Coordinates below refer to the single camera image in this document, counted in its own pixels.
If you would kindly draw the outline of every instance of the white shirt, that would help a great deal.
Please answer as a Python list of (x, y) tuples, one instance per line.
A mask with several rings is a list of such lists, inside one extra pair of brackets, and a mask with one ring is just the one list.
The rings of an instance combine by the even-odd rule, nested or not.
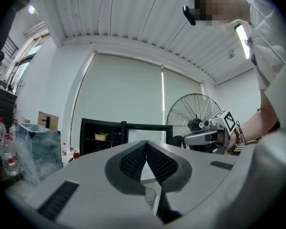
[(271, 0), (247, 1), (251, 4), (255, 72), (259, 89), (265, 90), (286, 65), (286, 22)]

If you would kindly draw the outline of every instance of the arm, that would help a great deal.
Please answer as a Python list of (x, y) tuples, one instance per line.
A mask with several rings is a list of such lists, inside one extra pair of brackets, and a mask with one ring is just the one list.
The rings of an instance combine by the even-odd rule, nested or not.
[[(265, 91), (261, 90), (261, 109), (252, 116), (246, 123), (241, 125), (245, 140), (252, 141), (268, 133), (277, 121), (276, 113), (271, 106), (269, 100), (265, 95)], [(235, 134), (231, 136), (230, 143), (227, 149), (232, 148), (235, 145)]]

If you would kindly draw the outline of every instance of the electric fan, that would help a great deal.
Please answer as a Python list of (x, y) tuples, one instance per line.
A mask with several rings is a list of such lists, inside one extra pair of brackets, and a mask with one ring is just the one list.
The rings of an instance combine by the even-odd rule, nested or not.
[(166, 120), (167, 125), (173, 126), (172, 144), (181, 147), (185, 134), (202, 130), (208, 125), (207, 120), (220, 111), (211, 98), (202, 94), (188, 94), (179, 98), (173, 104)]

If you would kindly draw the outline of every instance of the white ceiling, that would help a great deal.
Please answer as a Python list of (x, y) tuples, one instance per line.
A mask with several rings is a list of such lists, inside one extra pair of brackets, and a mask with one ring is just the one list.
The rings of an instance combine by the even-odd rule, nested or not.
[[(182, 13), (188, 0), (46, 1), (53, 1), (51, 9), (56, 11), (64, 38), (108, 35), (145, 42), (190, 62), (214, 83), (252, 67), (245, 59), (235, 24), (224, 29), (191, 26)], [(230, 49), (235, 54), (231, 59)]]

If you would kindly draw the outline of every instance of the roller blind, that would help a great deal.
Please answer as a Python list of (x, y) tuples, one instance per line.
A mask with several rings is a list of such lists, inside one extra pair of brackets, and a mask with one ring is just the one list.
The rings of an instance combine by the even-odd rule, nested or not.
[(74, 148), (79, 148), (82, 118), (161, 125), (161, 68), (118, 56), (95, 55), (75, 104), (71, 128)]
[(188, 94), (202, 94), (201, 85), (183, 75), (163, 69), (164, 123), (173, 104)]

